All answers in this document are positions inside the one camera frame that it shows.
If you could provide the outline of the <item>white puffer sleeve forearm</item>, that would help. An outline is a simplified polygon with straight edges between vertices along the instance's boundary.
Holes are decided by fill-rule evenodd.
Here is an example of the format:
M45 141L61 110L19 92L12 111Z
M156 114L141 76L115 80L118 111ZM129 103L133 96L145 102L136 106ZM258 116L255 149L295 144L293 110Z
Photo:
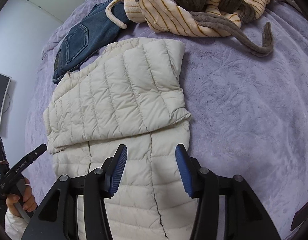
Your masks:
M5 232L12 240L21 240L28 224L23 218L13 215L7 210L5 215Z

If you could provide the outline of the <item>person's left hand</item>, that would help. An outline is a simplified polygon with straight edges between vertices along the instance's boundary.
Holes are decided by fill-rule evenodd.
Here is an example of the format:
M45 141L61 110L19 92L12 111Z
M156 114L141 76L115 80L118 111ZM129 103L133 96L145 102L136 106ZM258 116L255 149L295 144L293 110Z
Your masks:
M37 208L37 203L34 195L32 194L32 187L30 186L30 181L27 178L25 180L25 191L23 195L23 210L27 212L32 212ZM20 197L15 194L8 194L6 197L6 205L9 211L15 216L20 217L20 213L15 208L14 204L19 202Z

